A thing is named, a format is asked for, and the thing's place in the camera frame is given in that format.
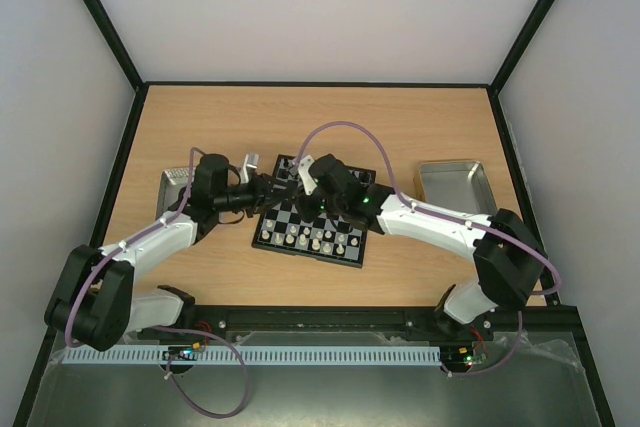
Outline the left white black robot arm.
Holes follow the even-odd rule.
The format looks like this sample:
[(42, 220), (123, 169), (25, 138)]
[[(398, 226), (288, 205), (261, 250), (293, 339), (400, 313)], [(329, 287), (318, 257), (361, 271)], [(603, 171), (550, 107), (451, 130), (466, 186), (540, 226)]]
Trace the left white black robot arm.
[(153, 223), (116, 243), (71, 251), (46, 307), (46, 325), (63, 334), (68, 346), (97, 351), (110, 349), (131, 331), (174, 325), (187, 295), (158, 287), (136, 296), (136, 282), (203, 240), (222, 214), (259, 215), (296, 191), (295, 182), (259, 174), (256, 165), (254, 154), (235, 167), (223, 155), (193, 148), (185, 185)]

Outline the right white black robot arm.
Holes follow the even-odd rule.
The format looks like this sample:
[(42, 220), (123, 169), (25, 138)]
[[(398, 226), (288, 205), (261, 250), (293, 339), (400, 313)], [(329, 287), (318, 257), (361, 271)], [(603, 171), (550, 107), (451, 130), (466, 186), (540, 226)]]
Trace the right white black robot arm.
[(495, 308), (520, 311), (534, 295), (547, 256), (514, 212), (468, 214), (404, 197), (389, 186), (364, 183), (331, 154), (298, 158), (294, 170), (304, 220), (341, 217), (355, 229), (412, 238), (474, 264), (474, 277), (450, 286), (434, 310), (443, 336), (460, 337)]

